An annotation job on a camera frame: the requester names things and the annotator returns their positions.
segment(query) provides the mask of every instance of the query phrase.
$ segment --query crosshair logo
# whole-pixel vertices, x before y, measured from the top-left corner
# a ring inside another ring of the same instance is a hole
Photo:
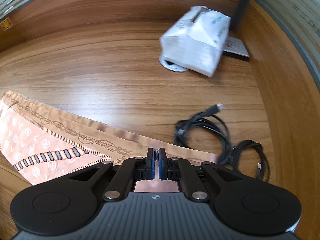
[[[159,195],[152,195],[151,197],[152,197],[154,200],[157,200],[157,199],[161,198]]]

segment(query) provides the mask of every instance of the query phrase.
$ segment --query metal connector tip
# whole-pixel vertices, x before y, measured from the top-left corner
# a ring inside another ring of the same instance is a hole
[[[225,109],[223,104],[216,104],[217,108],[219,109],[219,111],[222,111]]]

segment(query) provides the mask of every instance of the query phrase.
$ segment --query yellow sticker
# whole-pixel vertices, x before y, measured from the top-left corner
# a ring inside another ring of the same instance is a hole
[[[6,31],[7,29],[9,29],[10,27],[13,26],[10,18],[4,19],[4,20],[0,23],[0,25],[1,25],[1,28],[2,28],[4,31]]]

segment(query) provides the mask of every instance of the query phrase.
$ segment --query wooden desk surface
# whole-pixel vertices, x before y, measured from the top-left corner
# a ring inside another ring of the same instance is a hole
[[[168,21],[92,24],[27,41],[0,54],[0,93],[7,88],[62,110],[172,143],[180,119],[223,103],[219,116],[232,142],[262,143],[275,183],[273,146],[266,111],[248,62],[222,57],[207,78],[193,71],[171,72],[159,63],[159,37]],[[194,129],[190,145],[220,154],[213,135]],[[259,157],[244,152],[240,169],[254,176]],[[8,212],[13,196],[27,187],[20,174],[0,159],[0,238],[15,226]]]

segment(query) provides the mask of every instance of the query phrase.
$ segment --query white package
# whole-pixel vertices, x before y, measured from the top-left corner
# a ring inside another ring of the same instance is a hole
[[[160,37],[163,59],[211,77],[228,37],[230,20],[206,6],[191,7]]]

